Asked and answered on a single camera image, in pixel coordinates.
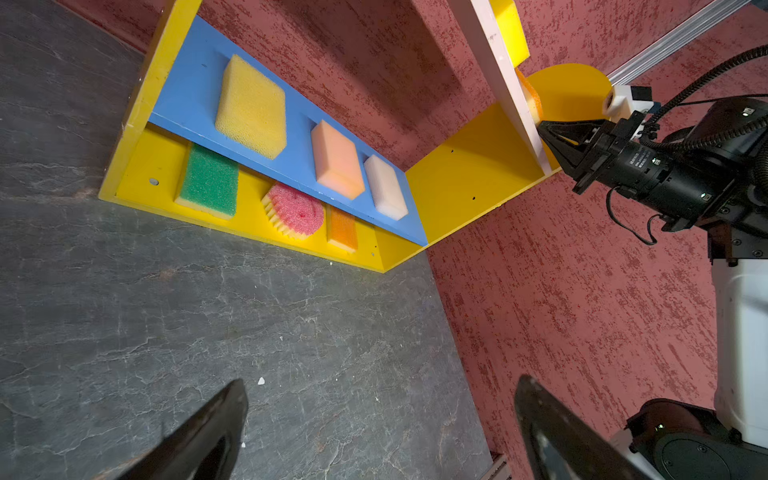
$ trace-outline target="red textured wall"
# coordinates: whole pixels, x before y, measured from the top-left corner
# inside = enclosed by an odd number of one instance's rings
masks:
[[[532,56],[612,71],[708,0],[518,0]],[[164,0],[59,0],[146,48]],[[200,15],[407,169],[492,94],[446,0],[205,0]]]
[[[765,25],[768,13],[748,5],[637,84],[669,100],[716,63],[768,43]],[[768,59],[732,72],[695,98],[768,91]],[[662,121],[671,131],[706,109]],[[521,374],[606,436],[654,397],[713,405],[706,234],[660,233],[646,247],[610,221],[605,187],[580,197],[572,187],[556,174],[427,250],[488,443],[510,455],[518,479],[531,475],[513,406]],[[619,218],[642,230],[652,212],[617,199]]]

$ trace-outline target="white plank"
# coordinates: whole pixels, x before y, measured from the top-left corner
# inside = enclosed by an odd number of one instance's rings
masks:
[[[488,0],[449,0],[493,95],[545,174],[552,173],[528,103]]]

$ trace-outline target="sponge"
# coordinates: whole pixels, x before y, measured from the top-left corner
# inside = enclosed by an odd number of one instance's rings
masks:
[[[237,163],[198,144],[187,153],[187,168],[176,203],[229,220],[237,210]]]
[[[350,200],[366,191],[355,144],[326,121],[312,129],[317,183]]]
[[[350,253],[357,251],[355,217],[338,208],[328,206],[328,243]]]
[[[393,220],[407,215],[406,199],[402,196],[395,168],[376,155],[371,155],[363,166],[371,186],[373,205],[378,212]]]
[[[515,73],[518,74],[518,80],[523,89],[528,110],[531,111],[533,122],[538,125],[541,123],[541,119],[544,118],[544,107],[541,105],[541,99],[538,97],[538,93],[536,93],[531,82],[517,68],[515,68]]]
[[[271,160],[286,147],[286,94],[234,55],[224,70],[216,129]]]
[[[261,200],[266,216],[279,232],[304,240],[323,226],[323,204],[283,184],[274,184]]]

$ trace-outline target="blue shelf board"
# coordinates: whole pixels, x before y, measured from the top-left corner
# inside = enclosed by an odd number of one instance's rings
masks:
[[[265,74],[286,93],[288,145],[274,160],[229,139],[214,126],[224,69],[235,54]],[[325,120],[346,135],[357,147],[366,191],[355,200],[349,200],[316,181],[310,132],[321,120]],[[363,161],[371,155],[375,154],[385,159],[384,156],[374,151],[200,17],[196,17],[192,22],[192,27],[176,57],[149,121],[349,212],[360,220],[372,223],[423,247],[429,244],[406,174],[402,170],[393,165],[406,199],[408,214],[400,220],[392,220],[376,211],[366,171],[362,168]]]

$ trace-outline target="green sponge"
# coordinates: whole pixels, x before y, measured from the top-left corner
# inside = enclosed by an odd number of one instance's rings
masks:
[[[237,210],[236,162],[218,153],[192,144],[187,156],[184,182],[176,203],[229,220]]]

